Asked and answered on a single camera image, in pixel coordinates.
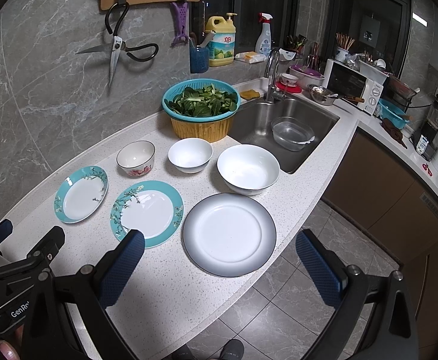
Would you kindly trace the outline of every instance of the yellow bottle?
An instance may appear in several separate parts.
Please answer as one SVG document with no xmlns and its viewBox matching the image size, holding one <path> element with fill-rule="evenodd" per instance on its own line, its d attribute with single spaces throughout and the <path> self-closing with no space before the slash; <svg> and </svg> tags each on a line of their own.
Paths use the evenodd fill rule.
<svg viewBox="0 0 438 360">
<path fill-rule="evenodd" d="M 207 45 L 209 47 L 209 66 L 223 66 L 234 62 L 234 44 L 236 28 L 232 16 L 237 13 L 227 13 L 227 20 L 222 16 L 212 16 L 205 26 L 205 33 L 214 30 L 216 34 Z"/>
</svg>

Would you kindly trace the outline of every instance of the teal rimmed plate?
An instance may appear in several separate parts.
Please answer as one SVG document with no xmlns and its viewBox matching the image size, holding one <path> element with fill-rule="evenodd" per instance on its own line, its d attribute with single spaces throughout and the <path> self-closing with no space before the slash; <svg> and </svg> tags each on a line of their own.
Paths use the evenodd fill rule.
<svg viewBox="0 0 438 360">
<path fill-rule="evenodd" d="M 119 240 L 131 229 L 144 234 L 145 247 L 167 241 L 182 221 L 184 206 L 179 192 L 162 181 L 137 183 L 117 197 L 110 211 L 110 227 Z"/>
<path fill-rule="evenodd" d="M 56 217 L 64 223 L 77 223 L 98 209 L 107 192 L 108 179 L 99 166 L 85 166 L 66 178 L 54 199 Z"/>
</svg>

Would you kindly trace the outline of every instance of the stainless steel sink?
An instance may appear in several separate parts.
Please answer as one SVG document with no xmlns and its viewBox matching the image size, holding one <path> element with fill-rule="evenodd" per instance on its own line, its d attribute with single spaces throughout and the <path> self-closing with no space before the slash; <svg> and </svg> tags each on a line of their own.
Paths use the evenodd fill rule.
<svg viewBox="0 0 438 360">
<path fill-rule="evenodd" d="M 289 151 L 273 138 L 271 122 L 278 117 L 291 116 L 309 125 L 315 139 L 300 151 Z M 299 98 L 285 98 L 275 103 L 253 100 L 240 106 L 234 116 L 229 136 L 240 143 L 263 147 L 276 156 L 280 168 L 294 173 L 325 138 L 339 118 L 330 112 Z"/>
</svg>

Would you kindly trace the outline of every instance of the green vegetable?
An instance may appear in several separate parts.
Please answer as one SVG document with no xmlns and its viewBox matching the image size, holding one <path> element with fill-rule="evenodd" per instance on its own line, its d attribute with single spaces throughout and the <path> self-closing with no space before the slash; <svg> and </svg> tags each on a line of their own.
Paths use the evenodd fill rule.
<svg viewBox="0 0 438 360">
<path fill-rule="evenodd" d="M 202 89 L 184 88 L 172 100 L 164 99 L 165 105 L 176 114 L 193 117 L 207 117 L 225 114 L 237 109 L 237 94 L 220 91 L 214 84 Z"/>
</svg>

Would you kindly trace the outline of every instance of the yellow basket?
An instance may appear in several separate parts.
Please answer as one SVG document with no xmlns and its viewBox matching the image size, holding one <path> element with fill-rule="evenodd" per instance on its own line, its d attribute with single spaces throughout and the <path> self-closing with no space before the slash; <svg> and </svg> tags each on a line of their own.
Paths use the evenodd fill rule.
<svg viewBox="0 0 438 360">
<path fill-rule="evenodd" d="M 194 123 L 170 118 L 176 135 L 181 138 L 202 138 L 208 142 L 217 142 L 224 138 L 232 127 L 234 115 L 214 122 Z"/>
</svg>

